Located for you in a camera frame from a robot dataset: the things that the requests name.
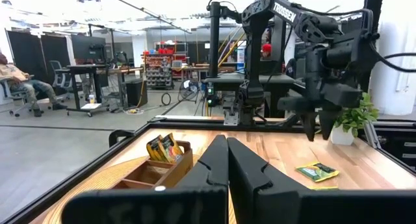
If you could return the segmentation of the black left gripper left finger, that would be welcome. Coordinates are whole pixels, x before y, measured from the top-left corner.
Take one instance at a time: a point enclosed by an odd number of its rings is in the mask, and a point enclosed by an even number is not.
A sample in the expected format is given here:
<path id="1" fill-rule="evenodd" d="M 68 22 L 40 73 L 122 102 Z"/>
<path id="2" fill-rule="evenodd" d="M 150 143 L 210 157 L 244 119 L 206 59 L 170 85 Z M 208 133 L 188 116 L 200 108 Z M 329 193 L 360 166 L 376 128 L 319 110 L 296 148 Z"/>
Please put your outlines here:
<path id="1" fill-rule="evenodd" d="M 174 187 L 83 192 L 65 204 L 61 222 L 226 224 L 228 204 L 228 143 L 218 135 Z"/>

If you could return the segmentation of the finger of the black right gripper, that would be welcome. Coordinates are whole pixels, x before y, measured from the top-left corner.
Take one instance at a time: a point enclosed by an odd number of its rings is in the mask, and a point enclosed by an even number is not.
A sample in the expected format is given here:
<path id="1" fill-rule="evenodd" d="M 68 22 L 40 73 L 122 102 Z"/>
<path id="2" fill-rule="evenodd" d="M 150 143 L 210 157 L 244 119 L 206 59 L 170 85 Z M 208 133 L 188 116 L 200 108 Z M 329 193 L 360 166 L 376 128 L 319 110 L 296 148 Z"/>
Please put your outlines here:
<path id="1" fill-rule="evenodd" d="M 300 121 L 302 122 L 304 132 L 307 139 L 313 142 L 315 139 L 315 125 L 316 125 L 316 112 L 302 112 L 299 114 Z"/>
<path id="2" fill-rule="evenodd" d="M 341 110 L 320 110 L 318 112 L 321 134 L 324 140 L 328 140 L 335 121 L 339 117 Z"/>

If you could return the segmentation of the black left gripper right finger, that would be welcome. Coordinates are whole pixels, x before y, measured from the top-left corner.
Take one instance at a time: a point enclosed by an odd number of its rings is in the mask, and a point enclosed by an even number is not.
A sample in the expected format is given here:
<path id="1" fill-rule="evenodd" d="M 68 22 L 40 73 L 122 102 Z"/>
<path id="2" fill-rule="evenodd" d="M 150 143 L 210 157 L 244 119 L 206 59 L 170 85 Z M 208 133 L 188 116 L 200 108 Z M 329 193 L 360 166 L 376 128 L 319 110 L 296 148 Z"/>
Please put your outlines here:
<path id="1" fill-rule="evenodd" d="M 413 190 L 311 190 L 228 138 L 237 223 L 415 224 Z"/>

